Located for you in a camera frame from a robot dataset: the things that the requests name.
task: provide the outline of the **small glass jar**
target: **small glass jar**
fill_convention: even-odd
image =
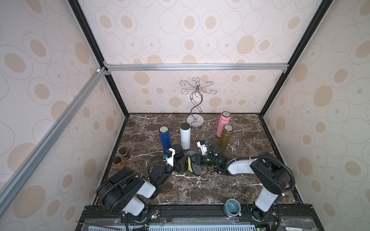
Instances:
[[[120,169],[124,169],[126,167],[126,162],[119,156],[113,158],[113,163],[115,163]]]
[[[123,160],[128,160],[130,158],[130,153],[124,147],[120,148],[118,152]]]

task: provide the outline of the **marble tabletop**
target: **marble tabletop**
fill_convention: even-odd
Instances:
[[[126,148],[131,155],[127,166],[133,171],[147,175],[147,164],[154,157],[161,155],[162,145],[158,128],[165,125],[170,129],[172,144],[180,143],[180,124],[186,121],[189,114],[131,114],[119,148]],[[191,129],[191,146],[189,150],[200,152],[196,143],[200,140],[218,142],[216,130],[220,118],[219,113],[203,114],[204,124],[199,129]],[[273,153],[267,135],[261,125],[258,115],[232,114],[230,123],[234,127],[227,150],[227,158],[249,157],[258,155],[261,151]],[[202,166],[200,176],[187,171],[185,174],[174,172],[162,185],[159,195],[153,199],[140,197],[149,205],[156,204],[223,204],[234,198],[241,204],[245,200],[252,204],[261,191],[261,183],[254,174],[237,174],[220,176],[213,168]],[[112,164],[108,178],[120,169]],[[294,204],[291,192],[285,194],[280,204]]]

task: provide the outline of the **amber jar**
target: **amber jar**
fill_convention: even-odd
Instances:
[[[113,163],[115,163],[121,169],[126,167],[126,162],[119,156],[113,158]]]

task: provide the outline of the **patterned wall panel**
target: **patterned wall panel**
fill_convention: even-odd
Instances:
[[[62,0],[0,2],[0,188],[97,68]]]
[[[95,196],[123,119],[103,78],[1,217],[0,231],[75,230]]]
[[[198,77],[201,86],[213,81],[203,90],[217,92],[203,93],[203,112],[256,113],[261,111],[281,74],[282,70],[128,71],[113,72],[113,78],[129,112],[189,113],[194,105],[190,94],[181,93],[180,81],[194,85],[192,79]]]
[[[80,0],[108,63],[287,62],[321,0]]]
[[[326,231],[369,230],[370,1],[333,5],[265,120]]]

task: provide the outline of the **white water bottle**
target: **white water bottle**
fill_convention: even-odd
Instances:
[[[182,123],[180,125],[180,139],[183,150],[190,148],[190,124]]]

